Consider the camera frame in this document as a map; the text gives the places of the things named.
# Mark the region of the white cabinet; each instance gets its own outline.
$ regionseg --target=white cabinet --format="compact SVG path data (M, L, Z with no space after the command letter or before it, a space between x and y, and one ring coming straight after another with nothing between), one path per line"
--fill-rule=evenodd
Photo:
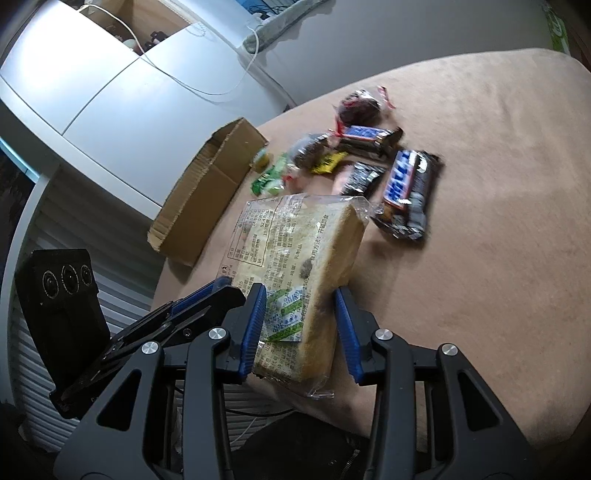
M115 37L58 0L37 11L0 76L58 133L137 59Z
M211 31L200 36L203 29L189 26L147 55L192 87L228 91L243 76L244 66ZM260 125L279 115L286 104L250 75L228 95L195 94L138 58L88 104L64 137L162 205L211 133L239 116Z

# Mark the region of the black snack package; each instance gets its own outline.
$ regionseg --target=black snack package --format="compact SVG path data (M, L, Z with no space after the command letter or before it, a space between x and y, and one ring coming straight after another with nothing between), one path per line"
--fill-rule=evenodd
M381 160L382 157L392 156L402 135L401 128L394 131L354 125L346 128L342 133L335 133L335 140L340 151L372 160Z
M431 192L442 166L436 155L399 151L384 190L384 201L371 215L374 223L396 238L423 239Z
M367 197L371 193L372 186L386 172L383 167L367 165L363 162L355 162L353 169L340 191L345 196L363 196Z

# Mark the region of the nutrition label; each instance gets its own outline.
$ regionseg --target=nutrition label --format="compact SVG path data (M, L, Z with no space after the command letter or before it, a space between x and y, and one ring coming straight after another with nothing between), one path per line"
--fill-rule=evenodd
M249 202L240 215L228 250L228 258L262 266L267 239L279 201Z

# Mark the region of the gray towel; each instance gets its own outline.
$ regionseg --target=gray towel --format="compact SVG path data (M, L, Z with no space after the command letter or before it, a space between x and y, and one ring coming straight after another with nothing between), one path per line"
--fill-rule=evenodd
M291 7L283 10L283 12L276 17L273 17L272 20L269 20L256 31L256 34L259 37L259 51L265 50L265 48L277 40L285 30L290 28L300 18L327 1L328 0L299 0ZM256 51L256 38L254 34L248 35L242 45L248 53L254 53Z

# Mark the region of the yellow candy wrapper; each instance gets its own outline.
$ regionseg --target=yellow candy wrapper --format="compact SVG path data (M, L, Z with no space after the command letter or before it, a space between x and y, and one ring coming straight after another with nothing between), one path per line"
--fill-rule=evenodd
M322 157L318 165L312 167L310 171L316 175L323 175L325 173L332 173L341 160L347 155L347 152L330 153Z

